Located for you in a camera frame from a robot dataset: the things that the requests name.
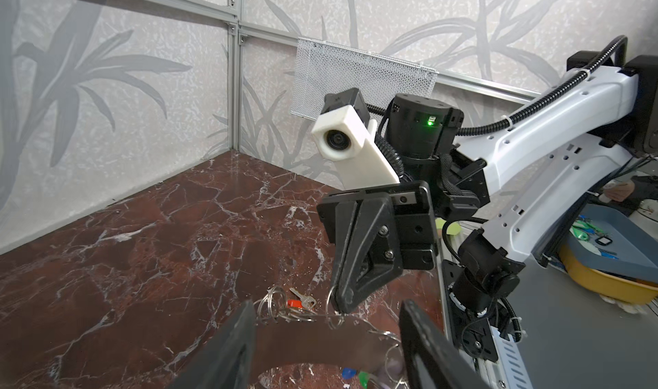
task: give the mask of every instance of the yellow tray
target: yellow tray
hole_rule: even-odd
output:
[[[645,305],[658,296],[658,285],[634,282],[588,268],[576,259],[566,244],[560,249],[560,259],[569,276],[592,292],[636,305]]]

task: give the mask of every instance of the blue object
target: blue object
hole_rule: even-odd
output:
[[[353,377],[357,376],[357,370],[356,369],[350,369],[349,367],[344,367],[343,372],[341,373],[341,376],[345,380],[352,379]]]
[[[606,273],[658,283],[656,239],[611,207],[588,204],[582,212],[593,225],[606,232],[606,237],[613,242],[602,250],[590,238],[589,243],[601,252],[599,256],[585,249],[575,236],[569,236],[569,249],[581,264]]]

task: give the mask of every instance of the red marble tabletop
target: red marble tabletop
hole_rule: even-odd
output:
[[[0,255],[0,388],[164,388],[269,286],[324,304],[333,245],[315,205],[330,190],[229,152]],[[398,332],[407,298],[441,326],[435,272],[406,271],[358,315]],[[323,365],[260,381],[358,385]]]

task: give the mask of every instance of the key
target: key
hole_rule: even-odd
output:
[[[308,309],[309,311],[312,310],[315,305],[317,304],[317,301],[313,296],[306,296],[300,294],[295,288],[290,288],[290,291],[294,293],[301,301],[301,305],[305,308]]]

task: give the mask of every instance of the metal mesh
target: metal mesh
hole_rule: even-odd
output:
[[[360,89],[368,104],[386,108],[395,94],[430,97],[438,75],[419,64],[300,38],[290,112],[315,120],[326,94],[350,88]]]

